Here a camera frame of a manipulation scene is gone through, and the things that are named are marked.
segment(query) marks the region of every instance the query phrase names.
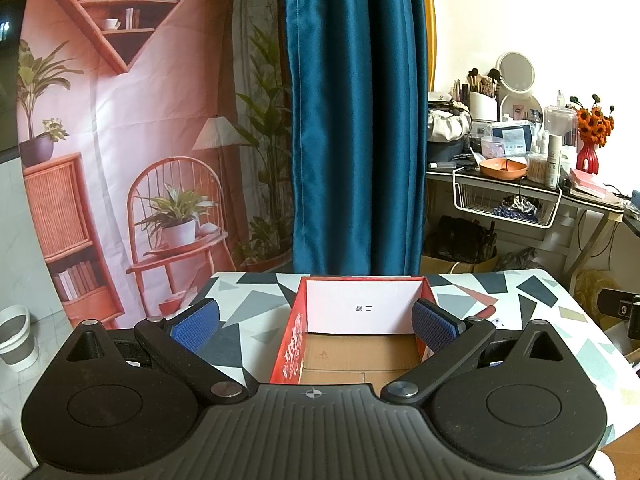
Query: wooden chair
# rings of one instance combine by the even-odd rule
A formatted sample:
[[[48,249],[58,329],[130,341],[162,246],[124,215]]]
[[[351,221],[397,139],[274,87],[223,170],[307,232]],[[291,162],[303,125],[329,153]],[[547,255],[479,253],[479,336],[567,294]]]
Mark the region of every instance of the wooden chair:
[[[161,231],[151,234],[149,230],[136,225],[142,219],[152,214],[148,198],[167,196],[164,184],[169,184],[174,189],[194,189],[208,197],[217,205],[207,208],[200,215],[200,224],[210,222],[220,229],[216,234],[209,235],[206,243],[198,245],[194,249],[188,247],[184,252],[178,248],[171,256],[160,257],[156,254],[145,255],[146,251],[156,250],[161,243]],[[127,274],[133,273],[136,277],[136,285],[140,292],[142,306],[145,315],[149,316],[148,305],[145,299],[145,285],[142,273],[145,270],[164,267],[172,294],[178,293],[170,264],[193,258],[204,254],[209,263],[210,272],[216,272],[213,262],[212,249],[221,244],[223,250],[232,262],[231,254],[226,246],[228,232],[225,229],[224,195],[220,180],[216,173],[202,161],[190,156],[170,156],[153,163],[146,168],[132,184],[127,197],[127,222],[129,224],[129,243],[131,245],[132,265],[126,270]]]

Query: wooden cabinet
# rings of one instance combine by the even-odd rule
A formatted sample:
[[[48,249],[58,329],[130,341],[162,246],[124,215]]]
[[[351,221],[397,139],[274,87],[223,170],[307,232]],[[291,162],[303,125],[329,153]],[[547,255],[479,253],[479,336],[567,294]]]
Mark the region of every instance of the wooden cabinet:
[[[42,254],[69,321],[75,327],[83,319],[99,319],[110,326],[124,310],[95,231],[80,154],[26,168],[24,186]]]
[[[116,74],[128,72],[146,42],[183,0],[56,0]],[[127,25],[127,9],[135,23]],[[120,28],[103,30],[107,18]]]

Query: teal satin curtain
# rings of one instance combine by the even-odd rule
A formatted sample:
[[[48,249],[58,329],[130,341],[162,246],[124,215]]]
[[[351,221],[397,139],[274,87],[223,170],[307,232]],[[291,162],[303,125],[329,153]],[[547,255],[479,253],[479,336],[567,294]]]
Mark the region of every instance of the teal satin curtain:
[[[286,0],[293,265],[417,274],[424,219],[424,0]]]

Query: white trash bin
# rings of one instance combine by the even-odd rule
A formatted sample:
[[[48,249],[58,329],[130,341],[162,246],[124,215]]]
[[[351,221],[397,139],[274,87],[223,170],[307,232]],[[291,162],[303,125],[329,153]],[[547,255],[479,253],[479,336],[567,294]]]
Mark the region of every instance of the white trash bin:
[[[0,359],[20,372],[38,360],[38,342],[31,333],[30,314],[22,305],[0,310]]]

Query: geometric patterned tablecloth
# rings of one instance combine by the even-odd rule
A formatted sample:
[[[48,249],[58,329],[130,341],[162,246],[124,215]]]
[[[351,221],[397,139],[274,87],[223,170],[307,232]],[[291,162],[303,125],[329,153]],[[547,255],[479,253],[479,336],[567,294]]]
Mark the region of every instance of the geometric patterned tablecloth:
[[[216,368],[242,384],[268,382],[304,274],[219,272],[196,299],[215,298],[221,327]],[[521,329],[531,319],[552,323],[596,385],[607,407],[602,444],[640,424],[640,378],[574,298],[546,271],[428,276],[437,303],[454,316],[494,305],[490,320]]]

